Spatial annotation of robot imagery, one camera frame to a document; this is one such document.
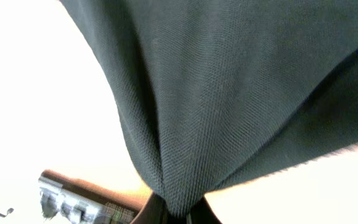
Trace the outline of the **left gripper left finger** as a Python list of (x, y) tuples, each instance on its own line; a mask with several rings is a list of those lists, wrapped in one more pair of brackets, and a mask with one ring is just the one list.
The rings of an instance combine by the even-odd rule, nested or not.
[(152, 193), (131, 224), (166, 224), (168, 210), (162, 197)]

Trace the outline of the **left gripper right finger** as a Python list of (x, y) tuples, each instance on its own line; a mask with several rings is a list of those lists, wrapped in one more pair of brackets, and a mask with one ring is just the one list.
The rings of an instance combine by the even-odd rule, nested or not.
[(221, 224), (221, 221), (203, 197), (190, 210), (190, 224)]

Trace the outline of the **black t-shirt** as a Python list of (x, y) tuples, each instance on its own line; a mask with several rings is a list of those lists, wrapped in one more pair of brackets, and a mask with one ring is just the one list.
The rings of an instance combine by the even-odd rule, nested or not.
[(175, 217), (358, 142), (358, 1), (69, 0), (131, 160)]

